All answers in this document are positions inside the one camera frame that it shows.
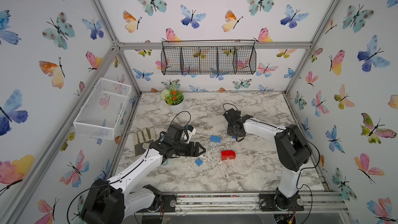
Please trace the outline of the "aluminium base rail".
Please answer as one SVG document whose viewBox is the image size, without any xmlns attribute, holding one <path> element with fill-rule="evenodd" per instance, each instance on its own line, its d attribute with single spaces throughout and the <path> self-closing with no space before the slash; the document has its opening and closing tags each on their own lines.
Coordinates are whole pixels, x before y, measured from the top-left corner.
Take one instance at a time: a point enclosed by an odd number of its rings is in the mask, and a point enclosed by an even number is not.
<svg viewBox="0 0 398 224">
<path fill-rule="evenodd" d="M 164 192 L 161 207 L 167 214 L 346 214 L 348 208 L 337 192 L 302 191 L 287 207 L 277 207 L 275 194 L 264 192 Z"/>
</svg>

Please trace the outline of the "white pot artificial plant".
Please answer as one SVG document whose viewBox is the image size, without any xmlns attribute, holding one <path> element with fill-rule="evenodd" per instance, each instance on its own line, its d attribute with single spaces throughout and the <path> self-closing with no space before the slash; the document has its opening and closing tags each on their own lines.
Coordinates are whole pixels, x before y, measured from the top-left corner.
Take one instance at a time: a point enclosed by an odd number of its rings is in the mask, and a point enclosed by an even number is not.
<svg viewBox="0 0 398 224">
<path fill-rule="evenodd" d="M 161 98 L 170 107 L 170 111 L 174 114 L 178 114 L 183 111 L 184 108 L 184 96 L 181 91 L 176 89 L 167 89 L 161 92 Z"/>
</svg>

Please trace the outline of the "red long lego brick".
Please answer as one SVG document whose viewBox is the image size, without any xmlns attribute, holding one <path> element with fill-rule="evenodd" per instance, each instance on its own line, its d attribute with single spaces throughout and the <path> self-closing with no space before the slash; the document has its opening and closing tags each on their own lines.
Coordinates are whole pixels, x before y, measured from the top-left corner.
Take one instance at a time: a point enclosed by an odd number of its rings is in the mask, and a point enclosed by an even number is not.
<svg viewBox="0 0 398 224">
<path fill-rule="evenodd" d="M 236 159 L 236 153 L 233 150 L 223 150 L 221 151 L 221 160 L 226 161 L 226 160 L 235 160 Z"/>
</svg>

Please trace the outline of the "light blue long lego brick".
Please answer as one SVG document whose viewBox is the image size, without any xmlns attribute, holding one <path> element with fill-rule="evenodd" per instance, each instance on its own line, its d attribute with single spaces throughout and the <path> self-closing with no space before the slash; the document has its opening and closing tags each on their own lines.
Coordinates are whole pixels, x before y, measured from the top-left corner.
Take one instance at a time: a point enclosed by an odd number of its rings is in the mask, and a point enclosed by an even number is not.
<svg viewBox="0 0 398 224">
<path fill-rule="evenodd" d="M 214 142 L 214 143 L 221 143 L 221 137 L 220 136 L 211 135 L 209 141 L 210 142 Z"/>
</svg>

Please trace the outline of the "small blue lego brick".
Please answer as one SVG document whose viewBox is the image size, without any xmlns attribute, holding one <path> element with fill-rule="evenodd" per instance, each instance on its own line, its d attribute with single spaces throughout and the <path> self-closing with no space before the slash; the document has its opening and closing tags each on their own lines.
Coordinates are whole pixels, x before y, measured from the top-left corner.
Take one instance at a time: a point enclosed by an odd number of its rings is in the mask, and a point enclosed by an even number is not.
<svg viewBox="0 0 398 224">
<path fill-rule="evenodd" d="M 198 158 L 198 159 L 195 161 L 195 164 L 196 164 L 198 167 L 200 167 L 200 166 L 203 164 L 203 160 L 200 159 L 200 158 Z"/>
</svg>

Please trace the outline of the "white mesh wall basket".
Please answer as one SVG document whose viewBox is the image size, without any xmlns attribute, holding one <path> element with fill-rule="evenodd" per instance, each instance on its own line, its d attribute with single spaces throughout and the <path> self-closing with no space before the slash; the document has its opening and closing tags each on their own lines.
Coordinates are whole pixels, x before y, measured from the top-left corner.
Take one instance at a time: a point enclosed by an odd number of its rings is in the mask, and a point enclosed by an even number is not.
<svg viewBox="0 0 398 224">
<path fill-rule="evenodd" d="M 131 96 L 130 85 L 100 78 L 73 121 L 75 133 L 113 140 Z"/>
</svg>

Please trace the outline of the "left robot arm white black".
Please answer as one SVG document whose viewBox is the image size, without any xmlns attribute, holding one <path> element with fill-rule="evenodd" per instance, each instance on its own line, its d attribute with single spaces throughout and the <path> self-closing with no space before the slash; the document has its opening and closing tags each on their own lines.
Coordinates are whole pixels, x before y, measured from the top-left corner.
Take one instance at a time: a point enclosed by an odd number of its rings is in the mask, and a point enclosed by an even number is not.
<svg viewBox="0 0 398 224">
<path fill-rule="evenodd" d="M 89 188 L 79 218 L 86 224 L 120 224 L 138 211 L 158 211 L 162 206 L 161 192 L 151 185 L 132 190 L 150 172 L 171 158 L 199 157 L 206 149 L 191 139 L 192 125 L 171 124 L 167 131 L 150 143 L 149 148 L 130 166 L 108 180 L 97 179 Z"/>
</svg>

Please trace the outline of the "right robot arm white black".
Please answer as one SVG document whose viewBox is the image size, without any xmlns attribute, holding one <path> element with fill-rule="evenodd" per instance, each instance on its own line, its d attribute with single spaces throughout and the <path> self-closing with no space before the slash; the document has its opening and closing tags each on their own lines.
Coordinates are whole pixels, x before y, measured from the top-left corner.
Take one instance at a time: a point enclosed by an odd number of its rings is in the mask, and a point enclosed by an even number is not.
<svg viewBox="0 0 398 224">
<path fill-rule="evenodd" d="M 233 108 L 223 114 L 228 123 L 227 134 L 237 142 L 246 135 L 255 135 L 266 140 L 274 140 L 279 161 L 283 165 L 282 178 L 275 192 L 275 202 L 280 209 L 293 207 L 299 198 L 298 182 L 301 171 L 308 163 L 312 149 L 298 126 L 287 127 L 270 124 L 251 115 L 240 115 Z"/>
</svg>

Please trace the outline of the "beige green work glove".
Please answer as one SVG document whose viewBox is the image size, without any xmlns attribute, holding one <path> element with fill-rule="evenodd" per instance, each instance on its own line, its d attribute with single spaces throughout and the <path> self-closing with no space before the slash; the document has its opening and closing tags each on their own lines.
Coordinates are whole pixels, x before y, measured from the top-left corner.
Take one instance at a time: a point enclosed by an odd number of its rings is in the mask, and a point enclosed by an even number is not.
<svg viewBox="0 0 398 224">
<path fill-rule="evenodd" d="M 141 156 L 149 148 L 150 144 L 157 140 L 154 128 L 143 128 L 133 135 L 134 154 Z"/>
</svg>

